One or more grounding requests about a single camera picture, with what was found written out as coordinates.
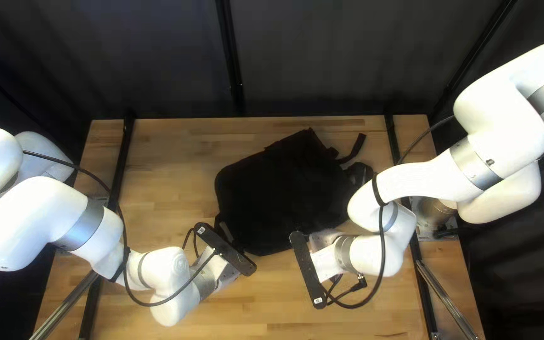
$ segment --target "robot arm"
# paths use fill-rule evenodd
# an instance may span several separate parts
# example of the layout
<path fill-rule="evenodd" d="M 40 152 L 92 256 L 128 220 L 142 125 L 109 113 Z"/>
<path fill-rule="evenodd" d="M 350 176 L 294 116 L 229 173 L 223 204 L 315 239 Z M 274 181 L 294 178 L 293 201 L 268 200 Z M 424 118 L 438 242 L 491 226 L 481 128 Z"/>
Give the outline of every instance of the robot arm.
<path fill-rule="evenodd" d="M 353 222 L 378 232 L 380 203 L 409 196 L 439 198 L 475 223 L 497 219 L 536 200 L 540 193 L 536 161 L 544 152 L 544 45 L 475 81 L 459 95 L 454 112 L 467 137 L 433 160 L 378 174 L 350 199 L 348 214 Z M 402 218 L 387 225 L 392 204 Z M 382 218 L 384 276 L 391 276 L 402 264 L 416 217 L 391 203 Z M 340 236 L 312 253 L 311 259 L 320 282 L 342 272 L 377 275 L 380 248 L 377 235 Z"/>
<path fill-rule="evenodd" d="M 23 160 L 21 144 L 32 151 L 65 158 L 61 152 L 56 154 L 59 150 L 54 144 L 44 143 L 44 137 L 23 134 L 15 139 L 0 129 L 0 190 L 19 173 L 18 184 L 0 195 L 0 270 L 24 268 L 46 243 L 53 243 L 86 259 L 96 273 L 111 279 L 123 261 L 123 244 L 119 243 L 123 222 L 109 209 L 53 178 L 65 179 L 70 174 L 67 169 L 31 156 Z M 155 320 L 164 326 L 175 325 L 200 300 L 221 290 L 239 274 L 250 275 L 255 271 L 255 265 L 248 259 L 238 253 L 231 254 L 228 244 L 208 234 L 205 226 L 201 228 L 199 235 L 209 235 L 206 242 L 215 244 L 220 255 L 214 255 L 214 248 L 207 247 L 195 265 L 189 266 L 181 248 L 167 247 L 147 253 L 131 251 L 127 259 L 129 288 L 152 289 L 151 303 L 174 294 L 202 267 L 176 297 L 150 308 Z M 247 267 L 233 263 L 239 270 L 222 255 L 232 258 L 230 262 L 242 261 Z M 124 276 L 120 275 L 116 282 L 124 286 Z"/>

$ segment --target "wooden tabletop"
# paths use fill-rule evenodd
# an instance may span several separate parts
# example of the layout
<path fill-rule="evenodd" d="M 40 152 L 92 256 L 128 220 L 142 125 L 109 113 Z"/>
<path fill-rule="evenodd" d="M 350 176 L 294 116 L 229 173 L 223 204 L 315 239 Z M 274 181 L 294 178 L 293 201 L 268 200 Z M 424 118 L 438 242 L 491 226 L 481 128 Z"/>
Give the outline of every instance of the wooden tabletop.
<path fill-rule="evenodd" d="M 424 115 L 394 119 L 401 151 L 428 128 Z M 139 252 L 180 246 L 186 231 L 196 222 L 213 224 L 218 212 L 213 180 L 220 169 L 310 127 L 340 155 L 349 154 L 357 135 L 365 133 L 366 142 L 354 161 L 364 162 L 376 171 L 392 166 L 383 116 L 137 120 L 120 198 L 129 245 Z M 121 120 L 93 121 L 83 152 L 81 166 L 107 183 L 112 182 L 122 129 Z M 433 147 L 428 135 L 406 161 L 433 158 Z M 82 174 L 75 188 L 89 196 L 105 196 L 97 183 Z M 364 231 L 350 221 L 340 228 Z M 191 261 L 194 254 L 189 247 L 186 254 Z M 204 249 L 205 244 L 199 242 L 199 247 Z M 421 250 L 426 264 L 483 337 L 458 241 L 423 242 Z M 170 328 L 157 324 L 148 309 L 133 303 L 121 286 L 105 281 L 93 339 L 428 338 L 409 250 L 404 253 L 400 272 L 384 278 L 372 302 L 357 310 L 333 305 L 314 309 L 292 251 L 250 258 L 258 265 L 255 274 L 240 276 Z M 83 259 L 56 255 L 36 328 L 88 270 Z M 337 287 L 338 292 L 355 281 L 349 276 L 345 279 Z M 367 292 L 362 290 L 345 300 L 355 302 Z M 150 293 L 137 295 L 147 300 Z M 50 339 L 76 340 L 84 307 L 85 297 Z"/>

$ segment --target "black metal frame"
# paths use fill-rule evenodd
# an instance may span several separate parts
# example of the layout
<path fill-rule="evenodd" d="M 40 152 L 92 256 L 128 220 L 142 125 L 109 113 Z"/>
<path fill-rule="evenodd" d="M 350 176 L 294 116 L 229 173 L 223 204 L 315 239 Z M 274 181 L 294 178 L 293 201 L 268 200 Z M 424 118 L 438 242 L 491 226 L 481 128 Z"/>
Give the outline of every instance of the black metal frame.
<path fill-rule="evenodd" d="M 242 92 L 241 66 L 238 60 L 236 49 L 236 37 L 234 23 L 232 21 L 232 8 L 230 0 L 215 0 L 218 12 L 219 30 L 222 35 L 222 45 L 226 57 L 226 68 L 228 69 L 228 80 L 230 82 L 230 95 L 234 111 L 242 116 L 245 112 L 245 95 Z"/>
<path fill-rule="evenodd" d="M 389 148 L 392 152 L 392 159 L 394 160 L 394 165 L 400 159 L 400 149 L 398 147 L 398 138 L 396 137 L 396 130 L 394 125 L 394 116 L 391 114 L 384 115 L 386 122 L 386 130 L 388 132 L 389 139 Z M 411 202 L 408 197 L 402 197 L 401 203 L 406 208 L 411 208 Z M 411 256 L 413 258 L 413 263 L 421 257 L 421 249 L 419 248 L 419 241 L 417 240 L 417 235 L 413 234 L 411 241 L 409 242 L 411 248 Z M 429 294 L 429 289 L 427 283 L 419 273 L 415 270 L 415 277 L 417 280 L 417 287 L 419 288 L 419 297 L 421 298 L 421 308 L 423 308 L 423 316 L 425 317 L 425 323 L 427 328 L 427 335 L 430 340 L 435 340 L 432 338 L 432 333 L 438 332 L 438 327 L 436 326 L 436 318 L 434 316 L 434 308 L 432 306 L 432 298 Z"/>
<path fill-rule="evenodd" d="M 131 135 L 133 133 L 133 124 L 135 123 L 135 113 L 128 110 L 123 120 L 123 140 L 119 156 L 117 157 L 117 165 L 115 167 L 115 175 L 112 179 L 110 187 L 110 197 L 107 207 L 111 211 L 117 211 L 118 199 L 121 194 L 121 184 L 123 183 L 123 173 L 125 172 L 125 164 L 129 153 L 129 145 L 131 144 Z M 79 340 L 90 340 L 92 330 L 94 328 L 95 314 L 98 309 L 98 301 L 100 299 L 100 290 L 102 287 L 102 278 L 98 278 L 89 287 L 87 293 L 87 301 L 85 302 L 85 310 L 83 311 L 83 319 L 81 320 L 81 328 L 79 330 Z"/>
<path fill-rule="evenodd" d="M 511 9 L 514 7 L 518 0 L 503 0 L 500 6 L 497 8 L 482 34 L 479 36 L 476 43 L 472 46 L 459 69 L 455 72 L 448 84 L 445 86 L 441 98 L 434 105 L 432 112 L 427 114 L 428 119 L 432 120 L 437 116 L 446 103 L 455 95 L 455 89 L 457 89 L 460 82 L 463 80 L 467 72 L 470 70 L 472 63 L 478 58 L 481 51 L 487 45 L 488 41 L 493 37 L 495 32 L 499 29 Z M 232 19 L 232 11 L 230 0 L 215 0 L 216 10 L 218 16 L 218 22 L 221 32 L 221 39 L 224 48 L 224 55 L 226 59 L 226 67 L 228 71 L 228 78 L 230 83 L 230 93 L 233 101 L 233 109 L 238 116 L 244 116 L 245 98 L 242 85 L 241 68 L 238 57 L 238 50 L 236 47 L 235 30 Z M 386 129 L 388 132 L 388 139 L 390 150 L 394 164 L 400 159 L 400 150 L 398 148 L 398 139 L 394 127 L 393 115 L 385 114 Z M 133 123 L 135 121 L 135 114 L 130 112 L 125 117 L 124 133 L 121 150 L 117 159 L 117 167 L 115 171 L 115 177 L 112 184 L 112 192 L 108 207 L 113 211 L 117 208 L 117 199 L 121 190 L 121 183 L 123 180 L 123 171 L 125 169 L 125 162 L 129 151 L 129 144 L 131 141 L 131 133 L 133 131 Z M 408 198 L 402 198 L 402 204 L 405 207 L 411 206 Z M 411 255 L 413 261 L 421 259 L 421 250 L 419 248 L 419 242 L 414 235 L 410 241 Z M 434 310 L 432 307 L 432 300 L 429 294 L 427 284 L 418 271 L 415 271 L 417 286 L 419 288 L 419 295 L 421 298 L 421 304 L 423 313 L 426 320 L 427 334 L 432 339 L 432 333 L 437 332 L 436 321 L 434 318 Z M 88 293 L 88 299 L 83 314 L 83 320 L 81 324 L 81 330 L 79 333 L 80 340 L 89 340 L 91 338 L 91 332 L 93 329 L 95 313 L 97 310 L 97 303 L 100 296 L 100 280 L 97 280 L 90 288 Z"/>
<path fill-rule="evenodd" d="M 446 86 L 444 87 L 442 96 L 434 105 L 432 112 L 427 114 L 430 121 L 434 120 L 438 116 L 438 114 L 442 112 L 444 106 L 446 105 L 446 103 L 448 103 L 448 101 L 454 100 L 457 87 L 459 86 L 467 72 L 471 69 L 472 64 L 480 56 L 480 53 L 483 51 L 484 47 L 486 47 L 487 43 L 501 27 L 501 24 L 503 23 L 503 21 L 505 21 L 505 19 L 517 2 L 518 0 L 503 0 L 503 2 L 497 7 L 495 12 L 493 13 L 493 16 L 490 18 L 486 27 L 484 28 L 484 31 L 482 31 L 482 34 L 480 34 L 478 40 L 476 40 L 472 48 L 467 53 L 465 59 L 463 59 L 460 67 L 450 78 L 448 84 L 446 84 Z"/>

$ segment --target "metal bracket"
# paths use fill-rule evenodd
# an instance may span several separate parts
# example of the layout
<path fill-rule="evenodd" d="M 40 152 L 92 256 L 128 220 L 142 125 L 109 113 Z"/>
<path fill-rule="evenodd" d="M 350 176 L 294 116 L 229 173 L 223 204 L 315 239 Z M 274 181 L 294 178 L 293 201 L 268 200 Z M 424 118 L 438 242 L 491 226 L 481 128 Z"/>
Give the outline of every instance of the metal bracket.
<path fill-rule="evenodd" d="M 216 252 L 222 256 L 222 258 L 236 268 L 241 274 L 250 276 L 255 273 L 258 266 L 251 261 L 245 255 L 239 253 L 230 244 L 224 241 L 213 228 L 205 222 L 199 222 L 195 224 L 196 234 L 207 243 L 211 248 L 215 248 Z"/>
<path fill-rule="evenodd" d="M 295 258 L 299 269 L 302 271 L 303 281 L 306 283 L 306 288 L 310 295 L 312 305 L 316 309 L 323 309 L 326 307 L 326 296 L 322 290 L 322 285 L 318 281 L 318 274 L 316 274 L 316 268 L 312 262 L 312 256 L 310 255 L 308 244 L 306 243 L 306 237 L 301 231 L 294 231 L 289 235 L 289 241 L 295 252 Z"/>

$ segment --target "black backpack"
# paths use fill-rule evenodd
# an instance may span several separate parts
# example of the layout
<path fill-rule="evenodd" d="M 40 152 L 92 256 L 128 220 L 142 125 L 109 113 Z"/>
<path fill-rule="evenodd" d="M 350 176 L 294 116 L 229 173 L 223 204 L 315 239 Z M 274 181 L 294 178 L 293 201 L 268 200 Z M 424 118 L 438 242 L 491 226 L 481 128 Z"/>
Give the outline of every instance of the black backpack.
<path fill-rule="evenodd" d="M 220 213 L 215 230 L 239 251 L 269 255 L 291 248 L 289 234 L 335 228 L 348 219 L 348 201 L 371 179 L 370 166 L 340 164 L 356 156 L 326 148 L 314 130 L 302 130 L 264 151 L 224 167 L 215 178 Z"/>

